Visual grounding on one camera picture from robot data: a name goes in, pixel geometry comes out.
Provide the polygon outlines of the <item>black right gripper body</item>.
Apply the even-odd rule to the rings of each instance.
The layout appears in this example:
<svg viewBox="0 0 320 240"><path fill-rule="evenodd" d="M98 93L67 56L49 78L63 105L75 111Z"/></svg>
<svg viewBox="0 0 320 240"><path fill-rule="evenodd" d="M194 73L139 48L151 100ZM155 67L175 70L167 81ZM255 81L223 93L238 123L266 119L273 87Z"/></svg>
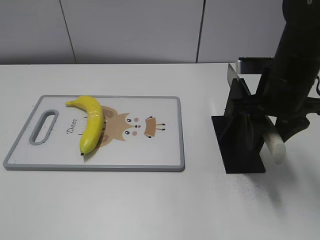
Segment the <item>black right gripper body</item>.
<svg viewBox="0 0 320 240"><path fill-rule="evenodd" d="M314 84L319 94L318 75L277 76L272 67L263 70L255 95L261 98L262 111L276 117L275 128L284 142L309 127L308 114L320 114L320 99L308 96Z"/></svg>

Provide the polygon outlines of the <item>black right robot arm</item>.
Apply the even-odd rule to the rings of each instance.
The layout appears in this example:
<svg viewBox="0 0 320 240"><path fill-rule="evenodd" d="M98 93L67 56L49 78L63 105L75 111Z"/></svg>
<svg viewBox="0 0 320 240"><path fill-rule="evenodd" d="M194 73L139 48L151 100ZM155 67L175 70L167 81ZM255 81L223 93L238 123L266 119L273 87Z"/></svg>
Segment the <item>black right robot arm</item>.
<svg viewBox="0 0 320 240"><path fill-rule="evenodd" d="M266 116L284 142L307 129L307 115L320 113L319 98L309 93L320 71L320 2L284 0L285 27L272 63L260 77L255 94L234 100L238 114L252 117L250 132L261 136Z"/></svg>

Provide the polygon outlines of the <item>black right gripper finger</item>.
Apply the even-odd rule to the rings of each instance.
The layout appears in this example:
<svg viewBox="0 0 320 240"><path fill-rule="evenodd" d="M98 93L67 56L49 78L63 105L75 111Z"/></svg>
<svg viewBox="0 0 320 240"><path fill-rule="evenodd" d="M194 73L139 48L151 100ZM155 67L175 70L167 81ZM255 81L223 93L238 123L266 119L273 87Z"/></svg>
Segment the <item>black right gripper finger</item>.
<svg viewBox="0 0 320 240"><path fill-rule="evenodd" d="M262 113L261 98L247 96L245 98L233 99L233 109L237 113Z"/></svg>

